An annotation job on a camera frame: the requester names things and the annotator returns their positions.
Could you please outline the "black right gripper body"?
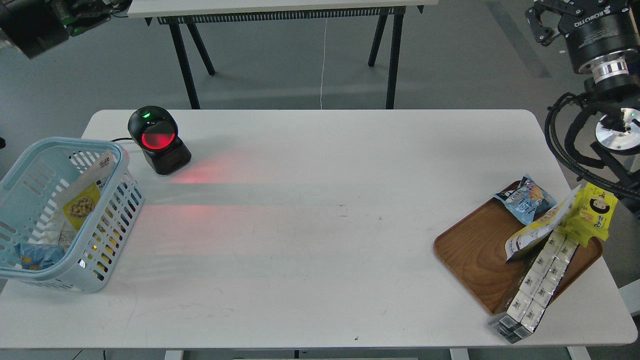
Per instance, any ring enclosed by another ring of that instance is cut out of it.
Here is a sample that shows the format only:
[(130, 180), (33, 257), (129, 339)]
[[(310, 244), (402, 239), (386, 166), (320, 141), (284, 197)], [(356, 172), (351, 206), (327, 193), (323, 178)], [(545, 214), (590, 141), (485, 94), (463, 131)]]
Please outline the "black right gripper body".
[(639, 31), (629, 0), (562, 0), (558, 32), (577, 75), (604, 81), (630, 73), (639, 58)]

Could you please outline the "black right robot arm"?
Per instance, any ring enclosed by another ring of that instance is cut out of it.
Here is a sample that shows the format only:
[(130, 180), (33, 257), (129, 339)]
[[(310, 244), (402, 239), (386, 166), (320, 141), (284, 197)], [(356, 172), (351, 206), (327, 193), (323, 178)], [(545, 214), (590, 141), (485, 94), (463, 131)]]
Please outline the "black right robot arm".
[(526, 20), (538, 44), (566, 43), (584, 92), (548, 108), (546, 143), (580, 180), (613, 193), (639, 216), (640, 37), (635, 0), (535, 0)]

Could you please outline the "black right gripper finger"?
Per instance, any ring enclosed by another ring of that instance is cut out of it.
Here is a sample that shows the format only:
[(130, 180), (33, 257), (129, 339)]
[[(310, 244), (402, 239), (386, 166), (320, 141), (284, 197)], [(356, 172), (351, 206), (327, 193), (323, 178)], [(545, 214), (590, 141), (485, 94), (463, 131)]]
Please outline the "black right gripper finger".
[(534, 0), (532, 6), (525, 11), (525, 17), (531, 33), (538, 44), (549, 46), (560, 34), (558, 25), (547, 26), (543, 22), (543, 14), (550, 12), (560, 17), (570, 11), (570, 4), (563, 0)]

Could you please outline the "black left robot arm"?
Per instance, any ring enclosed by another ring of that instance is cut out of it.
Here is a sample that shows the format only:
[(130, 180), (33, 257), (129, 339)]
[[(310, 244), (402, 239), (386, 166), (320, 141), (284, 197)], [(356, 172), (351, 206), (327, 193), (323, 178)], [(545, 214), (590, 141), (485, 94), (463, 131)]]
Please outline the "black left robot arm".
[(1, 49), (16, 49), (28, 59), (77, 37), (123, 13), (130, 0), (3, 0)]

